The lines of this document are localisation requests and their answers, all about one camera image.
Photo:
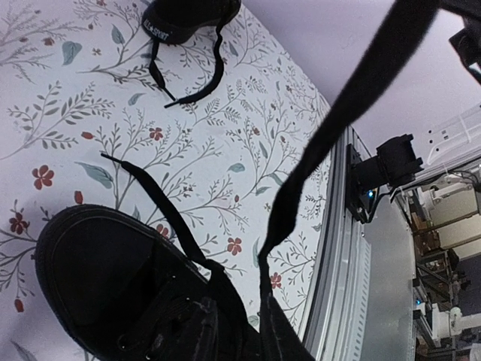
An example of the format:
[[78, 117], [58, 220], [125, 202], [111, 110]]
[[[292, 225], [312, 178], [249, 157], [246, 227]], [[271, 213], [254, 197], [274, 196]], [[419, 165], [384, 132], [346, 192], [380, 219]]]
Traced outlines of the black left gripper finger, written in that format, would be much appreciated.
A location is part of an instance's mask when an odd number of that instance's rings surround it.
[[271, 288], [269, 253], [294, 230], [306, 179], [339, 137], [388, 89], [416, 52], [440, 7], [438, 1], [396, 1], [362, 59], [313, 134], [303, 155], [279, 188], [258, 255], [260, 271], [260, 339], [263, 360], [311, 360]]

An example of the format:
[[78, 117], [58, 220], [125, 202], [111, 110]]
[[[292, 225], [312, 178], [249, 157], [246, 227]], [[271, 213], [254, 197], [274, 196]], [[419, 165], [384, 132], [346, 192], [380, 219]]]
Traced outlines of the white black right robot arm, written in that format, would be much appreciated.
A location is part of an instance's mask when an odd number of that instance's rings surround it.
[[376, 156], [354, 165], [354, 175], [362, 189], [385, 184], [399, 187], [414, 181], [423, 170], [423, 160], [414, 153], [412, 140], [412, 134], [391, 138], [377, 148]]

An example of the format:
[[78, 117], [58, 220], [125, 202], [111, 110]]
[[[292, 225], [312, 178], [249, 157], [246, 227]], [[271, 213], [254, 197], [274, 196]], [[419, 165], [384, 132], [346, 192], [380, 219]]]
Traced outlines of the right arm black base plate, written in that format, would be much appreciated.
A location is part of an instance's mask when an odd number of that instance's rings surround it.
[[362, 160], [353, 144], [346, 146], [345, 206], [352, 217], [367, 223], [380, 185], [378, 157]]

